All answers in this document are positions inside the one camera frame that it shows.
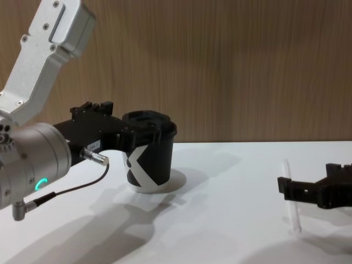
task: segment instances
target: wood grain panel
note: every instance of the wood grain panel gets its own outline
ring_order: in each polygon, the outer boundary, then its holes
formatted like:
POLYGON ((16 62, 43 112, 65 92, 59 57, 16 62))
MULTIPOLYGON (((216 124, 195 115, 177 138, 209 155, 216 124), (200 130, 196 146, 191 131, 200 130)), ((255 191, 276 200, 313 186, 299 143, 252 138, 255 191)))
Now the wood grain panel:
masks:
MULTIPOLYGON (((0 87, 39 0, 0 0, 0 87)), ((178 141, 352 139, 352 1, 86 0, 97 16, 34 122, 85 101, 166 113, 178 141)))

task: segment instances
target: silver cylindrical joint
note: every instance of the silver cylindrical joint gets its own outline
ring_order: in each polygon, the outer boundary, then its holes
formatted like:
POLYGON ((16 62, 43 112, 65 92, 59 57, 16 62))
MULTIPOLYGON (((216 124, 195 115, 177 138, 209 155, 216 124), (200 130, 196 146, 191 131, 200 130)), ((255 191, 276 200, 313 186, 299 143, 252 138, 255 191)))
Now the silver cylindrical joint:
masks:
POLYGON ((0 209, 65 176, 71 151, 52 125, 39 123, 13 133, 19 158, 0 170, 0 209))
POLYGON ((101 154, 95 153, 93 151, 90 151, 86 148, 84 148, 81 151, 81 156, 82 158, 86 159, 86 160, 91 160, 94 161, 100 165, 106 166, 109 163, 109 158, 106 156, 103 156, 101 154))

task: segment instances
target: green status light ring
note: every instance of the green status light ring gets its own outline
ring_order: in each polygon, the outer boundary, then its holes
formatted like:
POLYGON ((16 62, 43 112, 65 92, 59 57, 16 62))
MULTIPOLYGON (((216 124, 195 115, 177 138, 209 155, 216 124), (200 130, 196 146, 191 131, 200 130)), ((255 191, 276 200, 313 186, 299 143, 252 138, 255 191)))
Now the green status light ring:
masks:
POLYGON ((48 179, 47 178, 42 178, 40 181, 38 181, 38 183, 35 185, 35 190, 39 191, 40 190, 40 185, 42 185, 43 183, 47 183, 48 179))

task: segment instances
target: robotic arm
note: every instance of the robotic arm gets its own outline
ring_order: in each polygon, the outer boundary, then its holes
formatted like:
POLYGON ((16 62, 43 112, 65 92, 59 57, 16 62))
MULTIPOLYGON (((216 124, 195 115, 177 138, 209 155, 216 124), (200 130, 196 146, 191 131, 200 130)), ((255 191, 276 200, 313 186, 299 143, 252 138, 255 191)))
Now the robotic arm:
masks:
POLYGON ((72 161, 66 139, 49 124, 14 132, 43 109, 63 64, 79 57, 95 16, 80 0, 42 0, 22 36, 21 52, 0 92, 0 209, 14 205, 25 214, 23 197, 67 174, 72 161))
POLYGON ((41 112, 61 66, 82 54, 95 21, 80 0, 42 0, 29 34, 20 40, 21 52, 0 92, 0 210, 13 205, 16 221, 40 205, 25 203, 24 197, 82 160, 107 166, 108 158, 98 152, 128 152, 159 144, 164 132, 176 134, 169 117, 153 111, 129 113, 125 122, 113 117, 112 102, 72 108, 72 119, 55 126, 40 123, 13 131, 41 112))

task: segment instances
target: black cable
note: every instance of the black cable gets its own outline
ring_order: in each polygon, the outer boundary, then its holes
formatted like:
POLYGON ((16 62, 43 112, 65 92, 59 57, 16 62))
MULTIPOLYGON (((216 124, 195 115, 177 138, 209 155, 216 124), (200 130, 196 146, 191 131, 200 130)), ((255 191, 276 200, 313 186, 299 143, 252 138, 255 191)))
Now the black cable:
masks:
POLYGON ((33 202, 37 205, 37 207, 39 205, 42 205, 44 204, 45 202, 53 199, 54 197, 58 196, 58 195, 61 195, 61 194, 66 194, 66 193, 69 193, 71 191, 75 191, 75 190, 79 190, 79 189, 82 189, 84 187, 88 187, 90 185, 93 185, 93 184, 96 184, 97 182, 100 182, 105 176, 106 174, 108 173, 109 171, 109 168, 110 168, 110 164, 108 163, 106 165, 106 169, 104 171, 104 173, 96 180, 94 181, 91 181, 90 183, 86 183, 86 184, 83 184, 83 185, 79 185, 79 186, 76 186, 76 187, 73 187, 73 188, 70 188, 70 189, 67 189, 67 190, 63 190, 63 191, 60 191, 60 192, 51 192, 49 194, 46 194, 42 197, 39 197, 38 199, 34 199, 33 202))

